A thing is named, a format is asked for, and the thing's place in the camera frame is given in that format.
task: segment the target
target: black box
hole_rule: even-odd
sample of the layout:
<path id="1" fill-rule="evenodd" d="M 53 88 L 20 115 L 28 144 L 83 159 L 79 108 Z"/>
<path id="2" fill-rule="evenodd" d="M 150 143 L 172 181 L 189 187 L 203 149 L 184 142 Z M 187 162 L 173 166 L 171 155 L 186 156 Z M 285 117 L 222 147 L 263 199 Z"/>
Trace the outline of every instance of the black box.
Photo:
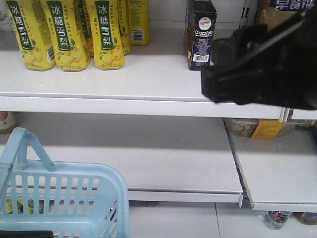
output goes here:
<path id="1" fill-rule="evenodd" d="M 217 11 L 211 0 L 187 0 L 185 47 L 190 70 L 211 64 Z"/>

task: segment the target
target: snack package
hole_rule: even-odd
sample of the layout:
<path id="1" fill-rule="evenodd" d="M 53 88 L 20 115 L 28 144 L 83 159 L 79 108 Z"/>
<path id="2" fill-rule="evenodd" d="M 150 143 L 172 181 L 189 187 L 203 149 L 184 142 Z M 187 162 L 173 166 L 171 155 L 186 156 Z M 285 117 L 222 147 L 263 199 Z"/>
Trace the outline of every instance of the snack package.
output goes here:
<path id="1" fill-rule="evenodd" d="M 272 29 L 303 8 L 313 8 L 315 0 L 261 0 L 259 24 Z"/>
<path id="2" fill-rule="evenodd" d="M 130 53 L 129 18 L 128 18 L 128 12 L 127 12 L 127 0 L 118 0 L 118 14 L 119 14 L 119 26 L 120 26 L 123 54 L 127 55 Z"/>
<path id="3" fill-rule="evenodd" d="M 79 16 L 81 26 L 83 28 L 84 36 L 87 43 L 87 50 L 90 58 L 94 57 L 93 35 L 91 33 L 88 9 L 85 0 L 79 0 L 78 2 Z"/>
<path id="4" fill-rule="evenodd" d="M 121 44 L 118 0 L 86 0 L 93 32 L 95 65 L 119 69 L 125 60 Z"/>
<path id="5" fill-rule="evenodd" d="M 56 65 L 81 71 L 90 61 L 80 21 L 79 0 L 41 0 L 53 41 Z"/>
<path id="6" fill-rule="evenodd" d="M 25 67 L 37 71 L 54 67 L 52 40 L 40 0 L 7 0 L 5 3 Z"/>
<path id="7" fill-rule="evenodd" d="M 149 0 L 128 0 L 131 45 L 150 43 Z"/>
<path id="8" fill-rule="evenodd" d="M 280 123 L 273 119 L 225 118 L 226 129 L 243 137 L 275 138 L 294 131 L 297 127 L 310 126 L 311 120 L 288 120 Z"/>
<path id="9" fill-rule="evenodd" d="M 217 12 L 210 0 L 188 0 L 185 27 L 185 48 L 190 70 L 201 70 L 211 64 Z"/>

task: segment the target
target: shopping basket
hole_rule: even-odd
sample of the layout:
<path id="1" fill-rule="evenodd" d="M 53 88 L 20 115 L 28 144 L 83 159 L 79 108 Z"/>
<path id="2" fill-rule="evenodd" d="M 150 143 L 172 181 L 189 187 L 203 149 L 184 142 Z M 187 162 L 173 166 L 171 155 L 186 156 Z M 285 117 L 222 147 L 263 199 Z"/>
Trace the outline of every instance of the shopping basket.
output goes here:
<path id="1" fill-rule="evenodd" d="M 40 160 L 27 160 L 30 144 Z M 127 185 L 100 164 L 52 162 L 37 137 L 16 128 L 0 158 L 0 230 L 55 238 L 129 238 Z"/>

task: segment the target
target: glass bottle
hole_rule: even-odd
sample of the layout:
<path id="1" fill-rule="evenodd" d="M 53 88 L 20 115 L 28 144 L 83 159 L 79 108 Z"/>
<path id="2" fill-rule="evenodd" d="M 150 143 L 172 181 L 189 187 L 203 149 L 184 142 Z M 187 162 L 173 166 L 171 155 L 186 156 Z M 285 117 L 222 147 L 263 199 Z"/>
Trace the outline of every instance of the glass bottle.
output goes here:
<path id="1" fill-rule="evenodd" d="M 272 230 L 281 229 L 292 212 L 284 211 L 267 211 L 264 216 L 264 223 Z"/>
<path id="2" fill-rule="evenodd" d="M 296 217 L 301 223 L 306 225 L 317 225 L 317 213 L 297 212 Z"/>

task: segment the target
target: juice box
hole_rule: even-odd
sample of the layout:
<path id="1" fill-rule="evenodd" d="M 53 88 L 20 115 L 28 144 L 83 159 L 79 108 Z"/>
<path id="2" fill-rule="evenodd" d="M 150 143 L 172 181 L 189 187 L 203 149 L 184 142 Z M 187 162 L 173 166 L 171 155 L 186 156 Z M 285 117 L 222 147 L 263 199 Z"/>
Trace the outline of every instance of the juice box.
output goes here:
<path id="1" fill-rule="evenodd" d="M 121 33 L 121 42 L 123 54 L 130 53 L 130 38 L 129 38 L 129 18 L 127 12 L 127 0 L 118 0 L 119 26 Z"/>
<path id="2" fill-rule="evenodd" d="M 211 45 L 217 12 L 210 0 L 188 0 L 185 47 L 190 70 L 211 64 Z"/>
<path id="3" fill-rule="evenodd" d="M 81 71 L 90 61 L 80 22 L 79 0 L 41 0 L 54 47 L 56 65 L 63 71 Z"/>
<path id="4" fill-rule="evenodd" d="M 131 44 L 150 43 L 149 0 L 128 0 L 128 15 Z"/>
<path id="5" fill-rule="evenodd" d="M 40 0 L 7 0 L 6 5 L 27 69 L 44 71 L 54 67 L 50 31 Z"/>
<path id="6" fill-rule="evenodd" d="M 102 70 L 118 69 L 125 59 L 121 44 L 118 0 L 86 0 L 93 32 L 95 65 Z"/>
<path id="7" fill-rule="evenodd" d="M 79 0 L 78 2 L 80 23 L 83 28 L 84 36 L 87 43 L 87 50 L 90 58 L 94 57 L 93 35 L 91 33 L 88 9 L 85 0 Z"/>

